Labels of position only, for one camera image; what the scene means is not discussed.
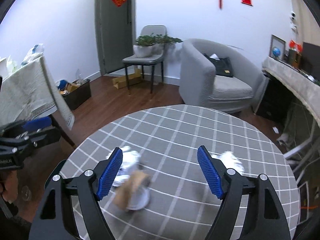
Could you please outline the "person left hand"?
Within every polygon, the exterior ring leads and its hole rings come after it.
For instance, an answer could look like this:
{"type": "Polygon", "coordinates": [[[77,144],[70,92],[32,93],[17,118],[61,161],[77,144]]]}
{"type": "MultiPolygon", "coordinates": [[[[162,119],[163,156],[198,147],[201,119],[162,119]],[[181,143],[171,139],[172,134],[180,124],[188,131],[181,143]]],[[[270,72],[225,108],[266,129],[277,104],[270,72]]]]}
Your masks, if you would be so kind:
{"type": "Polygon", "coordinates": [[[1,195],[8,203],[13,203],[18,197],[17,171],[1,171],[1,195]]]}

